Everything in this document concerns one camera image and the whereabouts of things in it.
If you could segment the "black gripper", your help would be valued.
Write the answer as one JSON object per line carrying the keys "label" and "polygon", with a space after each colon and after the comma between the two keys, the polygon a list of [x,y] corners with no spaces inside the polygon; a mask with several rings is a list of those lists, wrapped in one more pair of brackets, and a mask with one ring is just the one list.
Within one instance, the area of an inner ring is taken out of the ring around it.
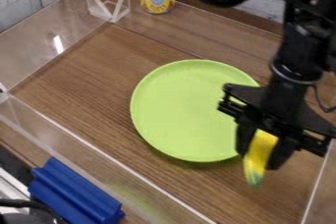
{"label": "black gripper", "polygon": [[290,87],[287,84],[222,86],[217,110],[237,124],[234,149],[238,155],[243,156],[247,152],[258,130],[273,135],[267,139],[267,170],[279,169],[301,149],[323,156],[336,137],[331,123],[305,103],[305,92],[305,87]]}

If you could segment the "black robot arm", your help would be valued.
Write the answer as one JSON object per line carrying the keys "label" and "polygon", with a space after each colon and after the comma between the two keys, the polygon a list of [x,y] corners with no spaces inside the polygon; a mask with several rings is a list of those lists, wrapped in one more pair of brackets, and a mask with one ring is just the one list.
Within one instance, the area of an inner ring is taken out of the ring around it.
{"label": "black robot arm", "polygon": [[[199,0],[230,8],[247,0]],[[245,160],[261,144],[262,167],[278,169],[303,149],[326,154],[336,138],[334,126],[305,102],[317,90],[322,74],[336,71],[336,0],[283,0],[283,35],[270,62],[263,86],[222,85],[217,110],[229,115],[235,128],[235,151]]]}

